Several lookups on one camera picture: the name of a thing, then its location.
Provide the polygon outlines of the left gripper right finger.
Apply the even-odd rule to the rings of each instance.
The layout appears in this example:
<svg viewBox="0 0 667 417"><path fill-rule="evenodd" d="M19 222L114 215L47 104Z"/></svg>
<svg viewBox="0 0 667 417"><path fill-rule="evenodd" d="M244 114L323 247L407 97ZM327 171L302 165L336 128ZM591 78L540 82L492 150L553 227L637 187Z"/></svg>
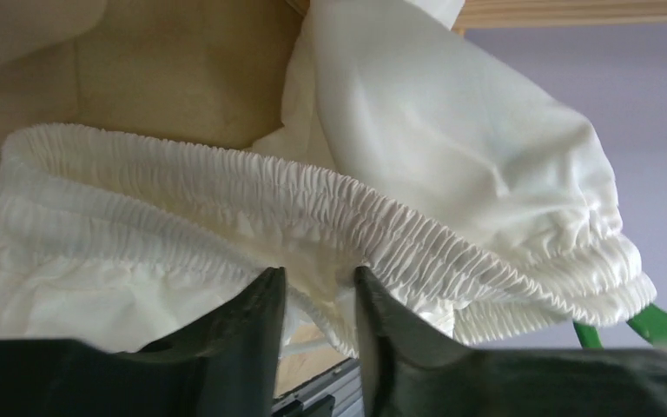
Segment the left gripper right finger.
<svg viewBox="0 0 667 417"><path fill-rule="evenodd" d="M353 275L368 416L667 416L667 351L478 349Z"/></svg>

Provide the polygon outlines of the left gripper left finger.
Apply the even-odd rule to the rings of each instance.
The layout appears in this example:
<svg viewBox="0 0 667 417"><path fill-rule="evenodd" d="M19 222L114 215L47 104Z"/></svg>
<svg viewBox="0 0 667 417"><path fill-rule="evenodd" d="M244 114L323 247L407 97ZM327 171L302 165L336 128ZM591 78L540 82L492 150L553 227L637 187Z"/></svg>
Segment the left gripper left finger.
<svg viewBox="0 0 667 417"><path fill-rule="evenodd" d="M0 416L269 416L286 274L135 353L77 340L1 340Z"/></svg>

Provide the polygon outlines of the white shorts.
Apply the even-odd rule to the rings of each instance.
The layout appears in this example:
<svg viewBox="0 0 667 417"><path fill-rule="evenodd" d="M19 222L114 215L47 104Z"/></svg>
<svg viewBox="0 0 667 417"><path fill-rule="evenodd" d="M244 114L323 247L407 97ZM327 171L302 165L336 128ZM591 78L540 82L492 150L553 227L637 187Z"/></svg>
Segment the white shorts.
<svg viewBox="0 0 667 417"><path fill-rule="evenodd" d="M656 298L591 123L451 33L448 1L317 1L283 127L247 151L75 124L9 135L0 339L133 352L287 271L300 320L358 353L354 268L465 344Z"/></svg>

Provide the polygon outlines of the green hanger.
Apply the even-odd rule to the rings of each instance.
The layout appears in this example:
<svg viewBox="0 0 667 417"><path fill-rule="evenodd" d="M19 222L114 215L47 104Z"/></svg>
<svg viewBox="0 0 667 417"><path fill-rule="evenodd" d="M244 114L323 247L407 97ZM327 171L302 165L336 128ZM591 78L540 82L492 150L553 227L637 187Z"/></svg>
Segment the green hanger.
<svg viewBox="0 0 667 417"><path fill-rule="evenodd" d="M667 346L667 312L650 304L626 324L652 346Z"/></svg>

